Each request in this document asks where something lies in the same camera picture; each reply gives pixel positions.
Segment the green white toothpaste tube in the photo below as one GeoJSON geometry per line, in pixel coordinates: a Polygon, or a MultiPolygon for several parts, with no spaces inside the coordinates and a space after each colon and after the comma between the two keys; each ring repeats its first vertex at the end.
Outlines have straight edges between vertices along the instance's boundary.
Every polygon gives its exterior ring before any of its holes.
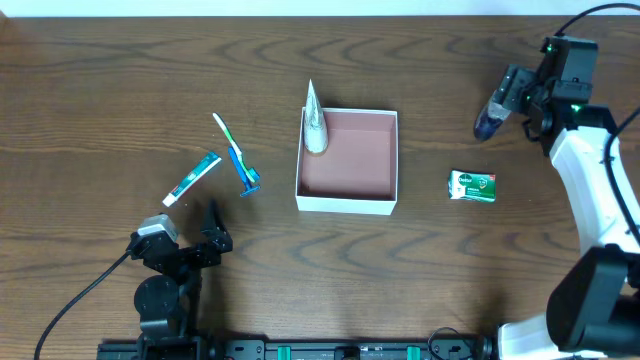
{"type": "Polygon", "coordinates": [[[208,152],[199,163],[162,200],[165,207],[171,207],[190,190],[204,175],[216,167],[222,159],[214,152],[208,152]]]}

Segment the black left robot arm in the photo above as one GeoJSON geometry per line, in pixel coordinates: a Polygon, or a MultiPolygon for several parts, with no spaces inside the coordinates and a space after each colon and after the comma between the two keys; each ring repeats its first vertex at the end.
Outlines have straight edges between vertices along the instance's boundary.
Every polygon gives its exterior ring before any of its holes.
{"type": "Polygon", "coordinates": [[[145,219],[131,234],[127,253],[157,272],[143,281],[134,295],[145,337],[165,339],[197,332],[201,270],[219,265],[221,255],[233,249],[215,201],[204,213],[200,233],[204,242],[181,247],[177,227],[168,215],[159,214],[145,219]]]}

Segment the clear bottle with blue liquid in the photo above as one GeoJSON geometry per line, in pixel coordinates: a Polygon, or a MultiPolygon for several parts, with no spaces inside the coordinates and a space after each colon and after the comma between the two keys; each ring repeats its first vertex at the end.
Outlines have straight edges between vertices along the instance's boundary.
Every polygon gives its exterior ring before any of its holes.
{"type": "Polygon", "coordinates": [[[500,99],[501,92],[499,90],[494,91],[479,112],[473,129],[477,140],[483,142],[490,139],[511,115],[511,111],[499,102],[500,99]]]}

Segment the green soap bar package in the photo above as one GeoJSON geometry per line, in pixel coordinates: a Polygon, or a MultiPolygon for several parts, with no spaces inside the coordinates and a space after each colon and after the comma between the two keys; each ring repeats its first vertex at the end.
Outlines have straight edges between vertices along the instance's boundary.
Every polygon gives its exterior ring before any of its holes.
{"type": "Polygon", "coordinates": [[[452,170],[448,178],[451,200],[493,203],[496,200],[496,176],[452,170]]]}

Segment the white patterned cream tube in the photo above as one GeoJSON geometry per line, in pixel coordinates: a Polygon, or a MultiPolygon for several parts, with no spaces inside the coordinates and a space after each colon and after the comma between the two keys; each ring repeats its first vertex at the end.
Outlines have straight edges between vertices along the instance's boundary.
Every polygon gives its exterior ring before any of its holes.
{"type": "Polygon", "coordinates": [[[323,109],[312,80],[309,80],[303,121],[304,145],[311,154],[322,154],[328,147],[328,130],[323,109]]]}

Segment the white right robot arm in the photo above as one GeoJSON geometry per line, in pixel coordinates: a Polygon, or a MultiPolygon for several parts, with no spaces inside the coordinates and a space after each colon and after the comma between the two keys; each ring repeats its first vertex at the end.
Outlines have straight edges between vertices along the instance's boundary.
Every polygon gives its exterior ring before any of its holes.
{"type": "Polygon", "coordinates": [[[543,314],[502,325],[500,359],[592,359],[639,353],[639,203],[619,155],[608,107],[592,105],[598,46],[586,39],[546,38],[535,70],[507,68],[488,103],[487,138],[500,122],[526,116],[525,135],[541,145],[565,187],[581,256],[549,296],[543,314]]]}

